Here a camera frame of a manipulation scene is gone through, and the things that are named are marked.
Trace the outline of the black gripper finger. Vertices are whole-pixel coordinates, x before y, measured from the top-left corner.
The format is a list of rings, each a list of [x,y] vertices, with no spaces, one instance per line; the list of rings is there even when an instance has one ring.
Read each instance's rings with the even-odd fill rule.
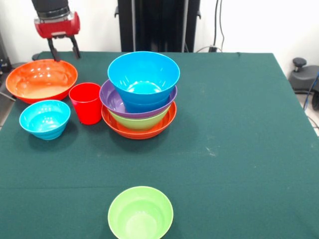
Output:
[[[51,54],[52,54],[52,57],[53,57],[54,61],[59,62],[60,58],[58,56],[56,48],[53,45],[52,38],[48,38],[47,41],[48,41],[48,45],[49,45],[49,48],[50,48],[50,51],[51,51]]]
[[[72,42],[72,44],[73,44],[72,50],[73,50],[73,52],[74,52],[76,58],[77,58],[77,59],[80,59],[80,58],[81,58],[81,55],[80,55],[80,51],[79,51],[78,44],[77,44],[77,41],[76,41],[76,39],[75,39],[75,36],[72,35],[72,36],[70,36],[69,38],[70,38],[70,40],[71,40],[71,42]]]

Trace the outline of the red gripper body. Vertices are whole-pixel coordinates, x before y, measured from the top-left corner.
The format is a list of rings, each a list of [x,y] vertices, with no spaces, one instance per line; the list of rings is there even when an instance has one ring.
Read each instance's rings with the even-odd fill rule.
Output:
[[[76,11],[56,19],[34,20],[36,31],[42,38],[53,38],[59,36],[72,36],[80,31],[80,19]]]

